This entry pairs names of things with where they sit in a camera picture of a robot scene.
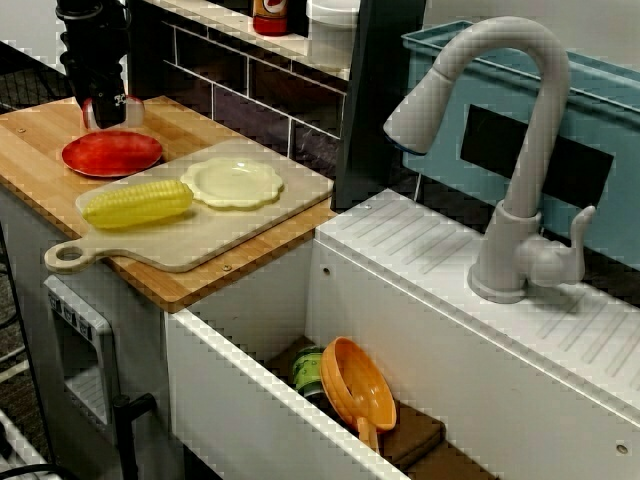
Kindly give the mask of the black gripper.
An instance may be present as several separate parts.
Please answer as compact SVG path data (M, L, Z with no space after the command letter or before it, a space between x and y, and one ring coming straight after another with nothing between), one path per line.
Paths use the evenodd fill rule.
M96 124L106 129L124 122L127 98L121 59L129 52L128 25L111 20L69 20L60 55L79 106L93 99Z

